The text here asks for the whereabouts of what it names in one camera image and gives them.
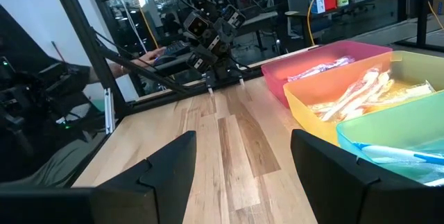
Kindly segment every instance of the wooden table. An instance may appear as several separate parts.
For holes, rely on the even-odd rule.
[[[195,130],[184,223],[315,223],[290,151],[299,127],[256,78],[126,117],[74,187],[99,185]]]

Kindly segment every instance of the plastic wrapper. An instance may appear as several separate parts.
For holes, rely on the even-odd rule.
[[[360,117],[377,110],[379,106],[390,106],[435,92],[427,81],[420,85],[391,91],[394,84],[395,81],[390,79],[390,71],[381,72],[380,68],[373,67],[357,82],[351,84],[338,101],[308,107],[322,121],[339,122]]]
[[[318,73],[327,71],[327,70],[335,68],[335,67],[341,67],[346,64],[351,64],[354,61],[355,61],[355,59],[350,56],[343,56],[342,58],[339,58],[339,59],[335,60],[334,62],[326,63],[326,64],[319,64],[311,69],[308,69],[308,70],[302,72],[301,74],[298,74],[296,76],[289,76],[287,78],[287,80],[289,82],[292,82],[292,81],[295,81],[295,80],[298,80],[301,78],[306,78],[308,76],[312,76],[314,74],[318,74]]]

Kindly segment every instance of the wall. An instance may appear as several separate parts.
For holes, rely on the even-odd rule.
[[[89,24],[98,32],[111,38],[95,1],[79,1]],[[67,62],[91,66],[59,0],[0,0],[0,3],[47,55],[60,59],[51,44],[51,41],[54,41]],[[137,93],[128,76],[119,78],[117,83],[127,101],[137,98]],[[88,85],[84,92],[92,99],[103,98],[103,88],[98,83]]]

